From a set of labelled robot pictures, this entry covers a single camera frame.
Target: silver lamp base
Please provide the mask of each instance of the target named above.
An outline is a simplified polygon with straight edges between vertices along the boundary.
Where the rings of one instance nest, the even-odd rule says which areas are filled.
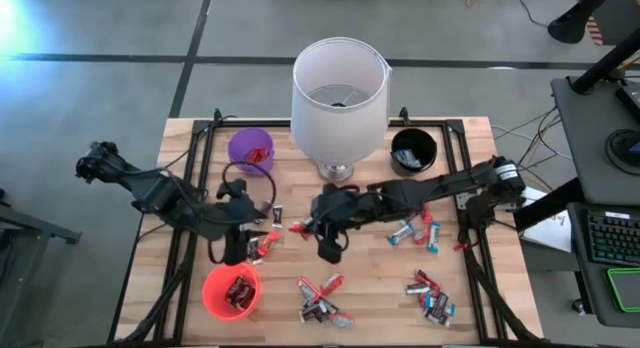
[[[345,180],[353,174],[353,165],[329,165],[318,163],[318,173],[323,179],[331,181]]]

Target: wooden table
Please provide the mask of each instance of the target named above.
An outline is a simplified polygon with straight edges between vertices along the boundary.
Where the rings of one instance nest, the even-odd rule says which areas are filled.
[[[462,118],[473,164],[488,160],[496,154],[496,147],[487,118]],[[167,122],[158,165],[163,166],[188,148],[192,119],[170,119]],[[389,146],[395,132],[389,128],[386,147],[356,164],[349,184],[367,184],[396,179],[389,164]],[[442,147],[442,133],[424,128]],[[217,129],[214,149],[208,171],[208,189],[216,192],[221,170],[228,162],[227,143],[238,128]],[[275,162],[271,174],[278,187],[277,204],[284,206],[283,225],[308,216],[311,198],[320,193],[323,181],[318,177],[314,163],[297,150],[289,137],[288,128],[268,128],[275,141]],[[462,167],[458,145],[454,144],[458,167]],[[199,176],[201,154],[194,169],[196,183]],[[182,176],[184,159],[171,170]],[[448,172],[444,149],[439,149],[436,161],[430,169],[416,176],[428,179]],[[270,185],[266,178],[242,175],[236,169],[229,171],[229,178],[243,177],[248,182],[249,194],[254,202],[268,199]],[[445,344],[477,343],[470,291],[463,255],[452,250],[456,243],[458,225],[452,198],[431,203],[434,219],[442,224],[440,253],[435,255],[424,247],[403,241],[392,247],[386,240],[397,228],[397,223],[376,223],[350,232],[350,246],[343,254],[342,262],[331,265],[317,256],[315,241],[304,241],[299,235],[278,230],[283,238],[275,244],[262,265],[256,266],[261,277],[262,296],[256,310],[245,320],[222,323],[213,318],[202,303],[202,286],[215,266],[206,253],[206,241],[199,238],[194,271],[190,287],[187,317],[182,343],[185,345],[284,345],[284,344]],[[499,219],[513,222],[510,214],[497,213]],[[145,232],[159,224],[155,217],[147,217],[142,224]],[[263,229],[271,230],[271,220]],[[487,231],[498,288],[516,315],[534,334],[542,336],[529,277],[515,231],[495,225]],[[155,302],[165,272],[171,229],[166,228],[146,236],[137,246],[125,298],[119,318],[116,338],[129,334]],[[449,328],[427,321],[421,316],[415,296],[406,296],[404,285],[413,283],[416,268],[433,273],[450,293],[456,304],[456,316]],[[296,278],[304,275],[311,282],[320,284],[332,273],[340,272],[345,283],[330,300],[344,312],[353,314],[356,324],[340,329],[330,323],[301,323],[298,311],[302,297],[296,286]],[[490,336],[495,337],[490,318],[489,300],[483,299],[484,312]],[[167,334],[173,322],[169,314]]]

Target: gray floor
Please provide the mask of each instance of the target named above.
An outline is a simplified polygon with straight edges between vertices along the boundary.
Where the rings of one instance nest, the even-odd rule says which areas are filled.
[[[13,6],[13,29],[0,34],[0,52],[66,54],[185,55],[202,4],[0,1]],[[549,22],[574,2],[528,3],[534,17]],[[594,62],[609,49],[588,37],[572,46],[554,41],[527,20],[517,0],[481,0],[469,10],[464,0],[213,0],[199,54],[295,57],[308,44],[338,35],[365,40],[396,59]],[[90,142],[114,140],[132,163],[153,166],[182,68],[0,58],[0,187],[16,208],[84,232],[77,246],[51,245],[22,317],[21,341],[69,347],[106,340],[140,215],[121,188],[74,178],[74,164]],[[488,115],[499,134],[553,107],[552,78],[579,73],[395,68],[392,113],[406,106],[414,116]],[[290,94],[290,66],[197,64],[180,116],[208,117],[220,108],[241,117],[285,117]],[[535,128],[516,132],[531,137]],[[546,140],[569,154],[561,125]],[[528,144],[516,136],[497,141],[500,153],[513,159]],[[540,148],[529,163],[549,154]],[[575,176],[571,161],[561,157],[532,170],[554,187]],[[528,265],[540,261],[531,252]],[[632,331],[567,310],[566,302],[577,297],[572,274],[530,268],[547,338],[636,344]]]

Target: white lampshade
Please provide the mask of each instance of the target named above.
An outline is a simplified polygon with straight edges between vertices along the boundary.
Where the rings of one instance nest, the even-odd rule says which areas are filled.
[[[329,38],[307,47],[293,66],[296,147],[326,165],[350,165],[383,148],[390,76],[384,58],[358,40]]]

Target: keyboard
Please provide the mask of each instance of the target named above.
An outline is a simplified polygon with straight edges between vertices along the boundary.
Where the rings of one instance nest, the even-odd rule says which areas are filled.
[[[587,221],[593,261],[640,266],[640,215],[589,210]]]

